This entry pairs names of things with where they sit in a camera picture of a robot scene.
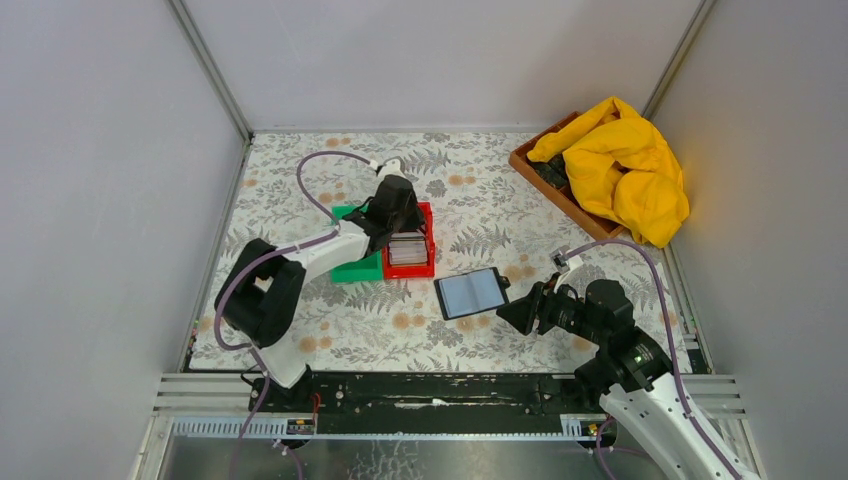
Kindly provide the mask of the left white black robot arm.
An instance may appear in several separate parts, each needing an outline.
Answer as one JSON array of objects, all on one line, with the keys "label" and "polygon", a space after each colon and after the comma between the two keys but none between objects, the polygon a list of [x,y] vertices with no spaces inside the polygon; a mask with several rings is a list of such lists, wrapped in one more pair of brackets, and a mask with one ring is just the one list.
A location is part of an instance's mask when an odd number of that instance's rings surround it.
[{"label": "left white black robot arm", "polygon": [[360,207],[334,221],[329,232],[277,248],[255,239],[237,258],[215,300],[215,334],[221,348],[223,322],[248,338],[260,371],[274,382],[272,398],[288,411],[309,401],[308,370],[284,340],[295,319],[303,288],[331,270],[368,258],[385,248],[404,229],[418,228],[425,216],[410,180],[386,174],[375,194]]}]

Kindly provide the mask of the black leather card holder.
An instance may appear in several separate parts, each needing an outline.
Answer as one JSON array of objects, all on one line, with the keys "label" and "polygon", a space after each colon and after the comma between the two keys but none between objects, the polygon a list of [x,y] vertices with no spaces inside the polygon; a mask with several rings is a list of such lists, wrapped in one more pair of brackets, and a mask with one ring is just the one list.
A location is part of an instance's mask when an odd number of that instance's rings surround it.
[{"label": "black leather card holder", "polygon": [[496,310],[509,302],[511,282],[496,267],[436,279],[433,284],[445,321]]}]

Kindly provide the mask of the green plastic bin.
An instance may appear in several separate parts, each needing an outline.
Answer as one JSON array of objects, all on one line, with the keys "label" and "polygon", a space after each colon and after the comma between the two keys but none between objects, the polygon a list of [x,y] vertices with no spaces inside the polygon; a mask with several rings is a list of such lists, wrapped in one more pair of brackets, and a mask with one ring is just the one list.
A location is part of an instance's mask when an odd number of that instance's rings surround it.
[{"label": "green plastic bin", "polygon": [[331,271],[333,283],[355,283],[383,280],[383,263],[380,253],[356,262],[346,263]]}]

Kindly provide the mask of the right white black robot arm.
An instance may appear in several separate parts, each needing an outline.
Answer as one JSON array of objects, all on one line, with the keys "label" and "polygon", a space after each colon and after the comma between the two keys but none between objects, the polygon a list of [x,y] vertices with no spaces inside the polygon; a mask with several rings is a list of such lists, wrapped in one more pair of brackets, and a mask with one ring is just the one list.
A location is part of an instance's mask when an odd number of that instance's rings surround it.
[{"label": "right white black robot arm", "polygon": [[613,280],[594,280],[583,296],[556,277],[499,307],[515,328],[561,328],[595,345],[575,372],[583,410],[603,410],[622,425],[670,479],[756,479],[694,403],[660,344],[638,327],[633,304]]}]

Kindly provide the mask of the red plastic bin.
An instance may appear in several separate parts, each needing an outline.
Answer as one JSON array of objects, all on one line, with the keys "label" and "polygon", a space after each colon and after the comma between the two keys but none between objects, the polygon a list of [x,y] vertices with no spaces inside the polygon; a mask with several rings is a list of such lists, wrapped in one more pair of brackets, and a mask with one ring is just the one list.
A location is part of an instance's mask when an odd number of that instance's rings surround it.
[{"label": "red plastic bin", "polygon": [[418,204],[424,224],[417,229],[394,234],[382,250],[383,278],[434,278],[436,245],[433,214],[429,202]]}]

